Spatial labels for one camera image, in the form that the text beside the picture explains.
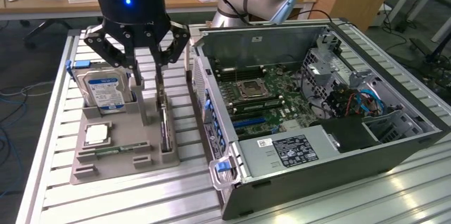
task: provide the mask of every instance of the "floor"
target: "floor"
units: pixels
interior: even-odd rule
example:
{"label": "floor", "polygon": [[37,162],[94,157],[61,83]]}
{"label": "floor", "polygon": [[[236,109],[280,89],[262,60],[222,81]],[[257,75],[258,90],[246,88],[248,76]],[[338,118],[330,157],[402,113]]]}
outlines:
{"label": "floor", "polygon": [[[397,0],[386,0],[389,5],[394,5]],[[412,2],[408,0],[402,10],[408,10]],[[451,15],[451,8],[442,6],[434,1],[429,1],[422,12],[416,19],[417,29],[406,29],[402,36],[405,38],[420,38],[425,41],[429,48],[434,48],[436,44],[429,41],[429,38],[438,30],[441,24],[445,22]],[[402,19],[400,14],[394,19],[393,25]],[[212,19],[210,13],[171,15],[171,19],[185,24],[201,23],[204,20]],[[61,26],[51,26],[42,34],[39,34],[33,42],[37,48],[31,51],[26,50],[21,43],[21,38],[35,27],[41,21],[30,21],[31,26],[29,28],[22,27],[17,21],[10,21],[7,26],[0,30],[0,40],[2,45],[0,46],[0,89],[5,87],[22,87],[37,82],[50,81],[55,77],[55,68],[59,63],[59,55],[65,44],[66,30]],[[69,19],[67,23],[74,29],[83,29],[89,25],[95,24],[95,18]],[[380,28],[370,28],[365,32],[366,36],[381,47],[398,43],[400,38],[386,34]],[[416,52],[408,49],[408,45],[397,46],[390,50],[396,55],[402,56],[406,59],[414,57]],[[451,54],[451,45],[446,46],[444,55]],[[51,85],[37,87],[30,91],[30,94],[45,92],[51,88]],[[17,88],[6,89],[9,92],[17,91]],[[23,96],[14,96],[7,98],[10,101],[21,102]],[[23,184],[26,182],[26,176],[31,164],[34,148],[41,132],[41,124],[45,117],[46,104],[49,95],[29,97],[26,100],[26,113],[22,119],[11,127],[6,128],[9,139],[14,143],[17,153],[22,162],[23,178],[11,188],[11,192],[0,198],[0,216],[2,223],[9,224],[14,222]],[[0,118],[6,116],[9,112],[15,109],[17,104],[7,104],[0,102]],[[0,151],[0,161],[3,159],[5,151]],[[10,184],[14,183],[18,172],[17,162],[10,156],[5,164],[0,167],[0,194],[7,190]]]}

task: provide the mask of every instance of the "aluminum profile table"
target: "aluminum profile table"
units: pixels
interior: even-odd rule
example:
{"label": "aluminum profile table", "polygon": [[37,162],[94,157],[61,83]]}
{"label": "aluminum profile table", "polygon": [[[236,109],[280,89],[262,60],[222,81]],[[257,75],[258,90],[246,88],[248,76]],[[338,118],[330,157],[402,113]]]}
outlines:
{"label": "aluminum profile table", "polygon": [[[193,40],[200,38],[197,29],[201,27],[204,25],[190,26]],[[449,106],[356,28],[346,25],[340,27],[451,125]],[[357,70],[365,68],[364,62],[345,47],[342,58]],[[389,172],[256,212],[245,218],[222,221],[184,80],[184,64],[188,62],[184,58],[169,65],[163,74],[175,117],[179,166],[70,185],[82,99],[63,71],[66,59],[99,60],[79,40],[78,32],[69,32],[66,40],[17,223],[451,223],[448,136]],[[149,97],[154,94],[154,65],[147,50],[138,50],[137,60],[145,79],[143,96]]]}

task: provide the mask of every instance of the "hard drive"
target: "hard drive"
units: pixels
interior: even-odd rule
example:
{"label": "hard drive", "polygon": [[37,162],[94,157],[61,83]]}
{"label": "hard drive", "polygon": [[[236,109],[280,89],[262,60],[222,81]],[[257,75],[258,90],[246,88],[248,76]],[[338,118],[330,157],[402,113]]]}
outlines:
{"label": "hard drive", "polygon": [[75,61],[70,68],[86,107],[98,107],[101,114],[123,112],[123,104],[133,101],[123,68],[106,62]]}

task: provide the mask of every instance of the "motherboard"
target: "motherboard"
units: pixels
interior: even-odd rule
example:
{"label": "motherboard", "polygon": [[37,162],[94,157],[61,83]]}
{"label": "motherboard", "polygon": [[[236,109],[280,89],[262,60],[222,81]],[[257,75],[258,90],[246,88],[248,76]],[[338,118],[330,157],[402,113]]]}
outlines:
{"label": "motherboard", "polygon": [[300,129],[317,121],[296,76],[281,64],[216,74],[238,140]]}

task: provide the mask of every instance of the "blue hard drive label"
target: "blue hard drive label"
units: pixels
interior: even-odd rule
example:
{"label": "blue hard drive label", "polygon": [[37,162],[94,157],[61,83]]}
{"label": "blue hard drive label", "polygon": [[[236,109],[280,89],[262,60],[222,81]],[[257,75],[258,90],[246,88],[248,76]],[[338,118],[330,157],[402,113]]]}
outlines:
{"label": "blue hard drive label", "polygon": [[119,84],[117,78],[89,80],[87,84],[91,98],[99,109],[113,110],[123,106],[123,98],[121,92],[117,90]]}
{"label": "blue hard drive label", "polygon": [[304,135],[272,141],[272,144],[285,167],[292,167],[318,159]]}

